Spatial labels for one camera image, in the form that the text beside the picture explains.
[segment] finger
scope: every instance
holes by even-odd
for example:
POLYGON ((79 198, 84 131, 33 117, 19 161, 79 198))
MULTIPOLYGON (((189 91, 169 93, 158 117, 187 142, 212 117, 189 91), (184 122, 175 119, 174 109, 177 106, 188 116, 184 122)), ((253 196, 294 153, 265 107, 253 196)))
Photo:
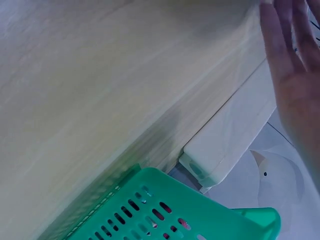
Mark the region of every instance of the finger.
POLYGON ((293 15, 292 4, 293 4, 292 0, 274 0, 273 5, 280 21, 285 45, 287 47, 287 51, 290 55, 290 58, 292 60, 294 70, 296 73, 302 73, 302 72, 305 72, 306 70, 300 58, 295 53, 293 49, 293 43, 292 43, 292 28, 291 28, 292 15, 293 15))
POLYGON ((305 0, 292 0, 293 26, 302 61, 309 71, 319 70, 320 50, 314 40, 305 0))
POLYGON ((320 24, 320 0, 306 0, 316 21, 320 24))
POLYGON ((292 0, 274 0, 273 5, 279 17, 286 47, 292 49, 292 0))
POLYGON ((287 51, 277 11, 272 4, 260 4, 260 24, 266 57, 277 94, 280 82, 294 73, 294 66, 287 51))

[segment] fingertip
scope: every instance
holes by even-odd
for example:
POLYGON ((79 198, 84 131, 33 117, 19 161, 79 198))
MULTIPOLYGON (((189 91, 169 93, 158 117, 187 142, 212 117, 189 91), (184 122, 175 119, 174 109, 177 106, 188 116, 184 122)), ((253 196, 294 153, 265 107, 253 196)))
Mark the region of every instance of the fingertip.
POLYGON ((274 3, 274 0, 260 0, 260 4, 273 4, 274 3))

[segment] wooden plank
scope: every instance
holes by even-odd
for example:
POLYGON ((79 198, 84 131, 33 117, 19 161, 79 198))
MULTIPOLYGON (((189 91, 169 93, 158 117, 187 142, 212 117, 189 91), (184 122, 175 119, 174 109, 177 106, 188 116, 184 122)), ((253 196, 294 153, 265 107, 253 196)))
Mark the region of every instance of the wooden plank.
POLYGON ((182 147, 219 110, 228 100, 228 96, 242 85, 256 65, 265 59, 262 43, 261 36, 257 34, 214 67, 126 148, 113 164, 106 167, 98 179, 72 202, 40 239, 54 239, 52 232, 61 229, 61 226, 68 222, 72 225, 75 219, 88 211, 93 200, 100 198, 104 191, 110 188, 113 180, 135 163, 169 171, 176 163, 182 147))
POLYGON ((206 192, 221 183, 276 108, 265 60, 210 121, 183 148, 180 162, 206 192), (198 168, 194 172, 190 164, 198 168))
POLYGON ((0 237, 38 237, 98 176, 169 169, 265 57, 251 4, 3 1, 0 237))

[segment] basket hole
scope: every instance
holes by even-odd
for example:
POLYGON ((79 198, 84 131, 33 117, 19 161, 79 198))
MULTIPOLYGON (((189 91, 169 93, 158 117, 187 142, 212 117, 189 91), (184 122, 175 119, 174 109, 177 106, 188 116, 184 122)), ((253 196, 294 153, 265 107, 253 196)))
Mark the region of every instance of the basket hole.
POLYGON ((158 227, 158 224, 156 224, 155 221, 153 221, 153 219, 149 216, 145 217, 145 220, 154 228, 156 229, 158 227))
POLYGON ((128 218, 132 218, 132 216, 133 216, 132 213, 125 206, 122 206, 121 210, 122 210, 122 212, 124 212, 125 215, 128 216, 128 218))
POLYGON ((111 232, 108 231, 108 229, 105 226, 101 226, 101 230, 107 235, 109 238, 112 237, 111 232))
POLYGON ((182 218, 178 219, 178 223, 180 223, 188 231, 191 230, 190 225, 185 220, 183 220, 182 218))
POLYGON ((138 226, 141 229, 141 231, 144 232, 147 236, 151 235, 151 233, 148 231, 148 229, 143 224, 139 223, 138 226))
POLYGON ((135 193, 135 197, 136 197, 137 199, 139 199, 139 201, 142 202, 143 204, 146 204, 146 203, 147 203, 147 200, 145 200, 145 199, 141 196, 140 193, 136 192, 136 193, 135 193))
POLYGON ((170 239, 170 236, 169 236, 168 233, 164 233, 164 234, 163 234, 163 237, 164 237, 165 239, 170 239))
POLYGON ((182 239, 184 237, 183 233, 179 229, 177 229, 175 226, 171 226, 170 229, 172 232, 176 233, 179 238, 182 239))
POLYGON ((118 213, 115 213, 114 216, 122 225, 126 224, 126 221, 118 213))
POLYGON ((156 217, 157 217, 158 219, 160 219, 161 221, 165 220, 165 217, 164 217, 160 212, 158 212, 158 210, 152 209, 152 213, 153 213, 154 215, 156 215, 156 217))
POLYGON ((138 205, 134 201, 132 201, 131 199, 128 200, 128 203, 130 204, 131 207, 133 207, 134 210, 136 210, 136 211, 140 210, 138 205))
POLYGON ((141 236, 136 231, 132 230, 131 233, 135 239, 142 240, 141 236))
POLYGON ((207 240, 204 236, 202 236, 201 234, 198 234, 197 236, 196 236, 196 238, 198 239, 198 240, 207 240))
POLYGON ((100 235, 100 233, 98 233, 97 231, 94 233, 94 235, 95 235, 96 238, 99 239, 99 240, 105 240, 105 239, 100 235))
POLYGON ((159 203, 160 204, 160 206, 167 212, 167 213, 172 213, 172 210, 171 210, 171 208, 170 207, 168 207, 168 205, 167 204, 165 204, 164 202, 160 202, 159 203))
POLYGON ((119 231, 119 228, 117 227, 117 225, 114 224, 114 222, 109 219, 108 220, 108 224, 113 228, 113 230, 115 230, 116 232, 119 231))
POLYGON ((145 193, 149 196, 149 197, 152 197, 154 194, 149 190, 149 188, 147 188, 146 186, 142 186, 141 189, 143 191, 145 191, 145 193))

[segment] wooden board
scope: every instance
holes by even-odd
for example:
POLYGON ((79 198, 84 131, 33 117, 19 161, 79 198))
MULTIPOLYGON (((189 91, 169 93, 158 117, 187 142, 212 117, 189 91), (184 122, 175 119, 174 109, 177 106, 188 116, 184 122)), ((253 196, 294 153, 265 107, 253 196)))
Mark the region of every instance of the wooden board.
POLYGON ((265 58, 251 0, 0 4, 1 239, 56 219, 53 239, 134 163, 169 170, 265 58))
POLYGON ((201 192, 225 179, 275 108, 265 60, 183 148, 179 161, 203 186, 201 192))

